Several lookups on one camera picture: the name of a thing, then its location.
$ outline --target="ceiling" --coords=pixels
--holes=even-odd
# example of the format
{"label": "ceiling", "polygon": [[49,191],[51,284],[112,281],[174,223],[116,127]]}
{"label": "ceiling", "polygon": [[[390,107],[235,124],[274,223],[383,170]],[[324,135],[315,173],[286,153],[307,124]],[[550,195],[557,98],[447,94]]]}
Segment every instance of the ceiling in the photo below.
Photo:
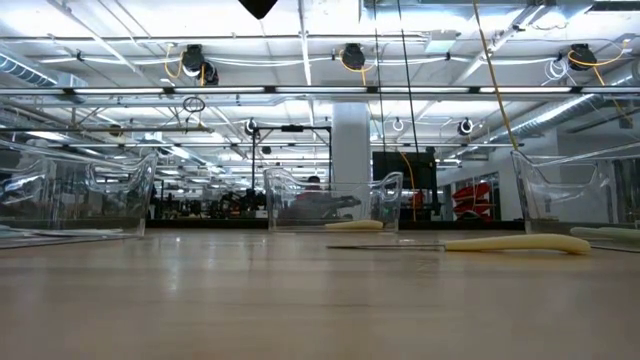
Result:
{"label": "ceiling", "polygon": [[[90,87],[146,87],[194,86],[197,80],[182,74],[171,78],[165,70],[164,59],[178,60],[188,44],[202,44],[203,53],[215,65],[221,86],[302,85],[302,86],[361,86],[362,74],[347,71],[339,61],[346,43],[359,43],[367,58],[366,85],[414,86],[433,85],[490,85],[488,67],[484,64],[469,70],[474,57],[482,53],[482,43],[474,17],[451,16],[446,11],[437,13],[434,7],[421,8],[420,1],[402,1],[403,18],[399,21],[397,8],[391,1],[381,1],[376,9],[360,8],[359,1],[340,0],[280,0],[261,21],[254,19],[237,0],[67,0],[66,6],[76,19],[89,27],[95,35],[105,39],[112,50],[96,41],[82,25],[74,22],[63,11],[47,0],[6,0],[0,12],[0,43],[4,49],[23,56],[26,61],[39,64],[45,71],[69,73],[86,81]],[[465,11],[469,10],[468,2]],[[523,9],[524,1],[480,1],[481,21],[493,49],[497,82],[501,85],[553,86],[589,83],[594,80],[591,71],[562,72],[556,80],[549,74],[549,66],[558,54],[566,55],[574,43],[587,43],[599,61],[616,58],[619,61],[602,68],[604,73],[635,56],[640,40],[640,19],[637,12],[585,13],[590,1],[565,1],[567,8],[551,9],[522,31],[509,33],[511,22]],[[304,27],[305,36],[301,36]],[[425,52],[427,45],[443,46],[436,39],[444,30],[458,33],[445,52]],[[114,52],[133,63],[134,72],[114,56]],[[375,66],[376,52],[379,66]],[[169,62],[169,71],[178,72],[177,61]],[[460,79],[461,74],[468,72]],[[3,87],[29,87],[14,76],[0,73]],[[230,95],[214,97],[213,106],[198,115],[198,122],[222,137],[220,141],[248,141],[244,136],[246,121],[253,118],[260,125],[331,124],[332,103],[335,97],[288,97],[255,95],[242,97],[246,103],[238,106],[237,98]],[[144,97],[125,96],[126,101]],[[178,123],[173,107],[162,101],[154,106],[103,106],[113,103],[113,97],[96,96],[95,107],[87,104],[56,102],[55,98],[14,98],[23,105],[35,106],[63,121],[70,121],[71,108],[78,106],[76,117],[87,117],[86,126],[108,126],[115,123],[134,127],[175,127]],[[511,116],[526,113],[541,104],[540,101],[510,101],[507,110]],[[40,101],[48,106],[38,107]],[[456,126],[464,118],[472,119],[477,133],[498,131],[501,116],[498,104],[483,97],[467,100],[415,100],[367,99],[375,126],[380,120],[388,140],[398,142],[413,139],[412,111],[416,135],[422,142],[460,142]],[[394,130],[399,119],[405,125]],[[86,141],[114,140],[107,134],[94,134]],[[139,141],[144,134],[125,134],[126,141]],[[196,143],[211,141],[208,133],[162,134],[165,142]],[[313,133],[274,132],[269,138],[282,142],[320,142]],[[222,148],[194,148],[193,152],[204,160],[231,166],[242,165],[242,156]],[[326,147],[302,149],[274,149],[271,157],[327,158]]]}

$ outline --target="wooden table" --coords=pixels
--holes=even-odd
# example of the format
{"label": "wooden table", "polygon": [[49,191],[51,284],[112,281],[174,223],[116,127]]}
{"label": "wooden table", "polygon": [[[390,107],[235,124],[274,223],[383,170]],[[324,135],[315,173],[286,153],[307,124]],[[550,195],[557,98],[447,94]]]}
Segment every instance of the wooden table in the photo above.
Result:
{"label": "wooden table", "polygon": [[487,232],[155,230],[0,251],[0,358],[638,359],[640,256],[325,245]]}

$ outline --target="clear plastic tray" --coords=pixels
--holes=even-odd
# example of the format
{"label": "clear plastic tray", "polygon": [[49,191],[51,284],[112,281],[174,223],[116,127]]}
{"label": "clear plastic tray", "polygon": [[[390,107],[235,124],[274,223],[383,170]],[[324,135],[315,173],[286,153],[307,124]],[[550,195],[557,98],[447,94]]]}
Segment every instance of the clear plastic tray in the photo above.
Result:
{"label": "clear plastic tray", "polygon": [[367,184],[307,183],[282,169],[265,170],[264,178],[271,231],[398,230],[402,173]]}
{"label": "clear plastic tray", "polygon": [[640,250],[640,142],[571,157],[514,151],[527,233]]}
{"label": "clear plastic tray", "polygon": [[156,162],[0,140],[0,247],[144,235]]}

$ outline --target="red object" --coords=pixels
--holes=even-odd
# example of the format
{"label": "red object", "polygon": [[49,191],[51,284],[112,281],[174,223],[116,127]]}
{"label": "red object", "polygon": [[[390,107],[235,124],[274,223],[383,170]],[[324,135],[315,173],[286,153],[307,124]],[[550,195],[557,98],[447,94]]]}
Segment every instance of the red object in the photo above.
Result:
{"label": "red object", "polygon": [[462,201],[467,199],[479,199],[485,195],[487,195],[491,191],[491,187],[488,183],[479,183],[475,186],[467,186],[462,188],[453,194],[454,201]]}
{"label": "red object", "polygon": [[491,209],[491,204],[489,203],[489,200],[477,199],[474,201],[473,199],[471,199],[471,200],[465,200],[460,204],[456,205],[456,207],[453,208],[453,212],[456,215],[460,215],[465,211],[473,211],[476,214],[482,214],[489,209]]}

